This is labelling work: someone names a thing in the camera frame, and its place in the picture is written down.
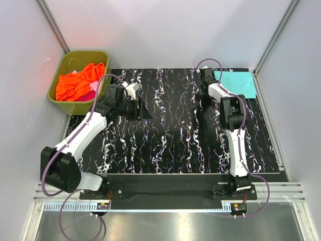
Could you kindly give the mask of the turquoise t-shirt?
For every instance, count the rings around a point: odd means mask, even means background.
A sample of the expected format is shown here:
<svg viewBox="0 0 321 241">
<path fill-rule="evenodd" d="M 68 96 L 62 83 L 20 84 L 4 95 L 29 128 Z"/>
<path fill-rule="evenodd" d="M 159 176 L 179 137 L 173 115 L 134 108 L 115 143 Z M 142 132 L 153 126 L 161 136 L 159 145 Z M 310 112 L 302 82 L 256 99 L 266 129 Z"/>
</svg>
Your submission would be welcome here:
<svg viewBox="0 0 321 241">
<path fill-rule="evenodd" d="M 256 98 L 254 80 L 250 72 L 223 71 L 221 85 L 237 95 L 244 95 L 246 99 Z"/>
</svg>

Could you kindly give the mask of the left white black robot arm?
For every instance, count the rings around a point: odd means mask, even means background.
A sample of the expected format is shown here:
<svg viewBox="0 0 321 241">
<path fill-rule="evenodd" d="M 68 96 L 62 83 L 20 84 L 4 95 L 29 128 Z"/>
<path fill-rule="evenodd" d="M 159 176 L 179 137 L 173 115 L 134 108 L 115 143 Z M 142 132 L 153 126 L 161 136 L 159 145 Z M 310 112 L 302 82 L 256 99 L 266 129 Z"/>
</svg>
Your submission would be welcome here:
<svg viewBox="0 0 321 241">
<path fill-rule="evenodd" d="M 69 136 L 53 148 L 43 148 L 40 178 L 46 196 L 50 196 L 46 185 L 66 193 L 89 190 L 98 199 L 108 194 L 107 181 L 98 174 L 80 171 L 77 162 L 93 139 L 118 117 L 128 121 L 152 118 L 136 94 L 138 90 L 138 83 L 110 85 L 105 95 L 95 98 L 84 120 Z"/>
</svg>

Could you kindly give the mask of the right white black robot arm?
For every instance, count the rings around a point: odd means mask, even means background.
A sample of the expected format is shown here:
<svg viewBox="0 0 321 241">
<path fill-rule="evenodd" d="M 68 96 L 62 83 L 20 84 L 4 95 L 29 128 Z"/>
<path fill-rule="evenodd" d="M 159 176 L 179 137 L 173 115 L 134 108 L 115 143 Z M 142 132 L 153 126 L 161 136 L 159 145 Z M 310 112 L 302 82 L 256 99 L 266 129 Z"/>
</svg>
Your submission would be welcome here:
<svg viewBox="0 0 321 241">
<path fill-rule="evenodd" d="M 197 69 L 197 72 L 202 81 L 202 91 L 220 104 L 220 125 L 228 138 L 231 159 L 229 181 L 222 188 L 221 195 L 243 199 L 251 188 L 245 151 L 245 97 L 228 91 L 216 80 L 211 68 Z"/>
</svg>

